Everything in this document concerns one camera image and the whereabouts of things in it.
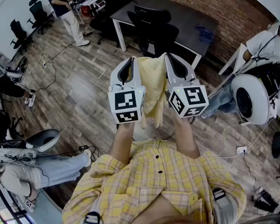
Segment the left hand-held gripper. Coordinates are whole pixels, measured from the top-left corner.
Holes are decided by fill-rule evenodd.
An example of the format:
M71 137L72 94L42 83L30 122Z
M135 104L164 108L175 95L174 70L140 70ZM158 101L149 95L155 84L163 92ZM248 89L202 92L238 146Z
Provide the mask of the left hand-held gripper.
M130 57L118 64L111 73L108 93L111 112L117 124L141 120L145 92L137 59Z

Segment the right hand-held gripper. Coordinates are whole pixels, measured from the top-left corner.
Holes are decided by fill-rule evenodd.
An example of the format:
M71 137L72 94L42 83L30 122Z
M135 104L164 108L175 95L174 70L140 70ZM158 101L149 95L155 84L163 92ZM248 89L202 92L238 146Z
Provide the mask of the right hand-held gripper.
M201 115L209 105L209 100L205 86L196 78L193 67L173 53L166 53L164 58L169 80L169 107L180 118Z

